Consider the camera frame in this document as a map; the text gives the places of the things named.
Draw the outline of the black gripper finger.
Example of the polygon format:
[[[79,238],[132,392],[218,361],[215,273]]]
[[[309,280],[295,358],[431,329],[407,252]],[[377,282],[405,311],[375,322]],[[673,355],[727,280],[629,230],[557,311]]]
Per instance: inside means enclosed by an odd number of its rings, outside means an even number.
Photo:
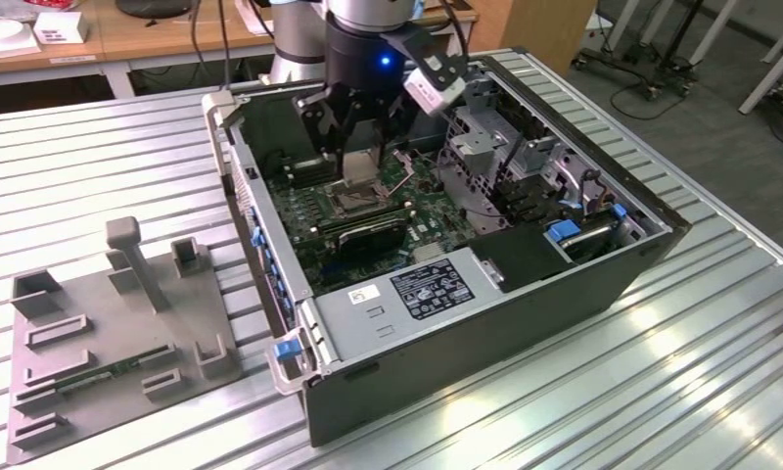
[[[405,103],[405,97],[399,95],[383,105],[376,116],[357,122],[352,135],[353,150],[371,149],[391,144],[401,134],[400,118],[405,111]]]
[[[317,92],[293,98],[293,107],[316,152],[341,157],[349,139],[351,98],[339,92]]]

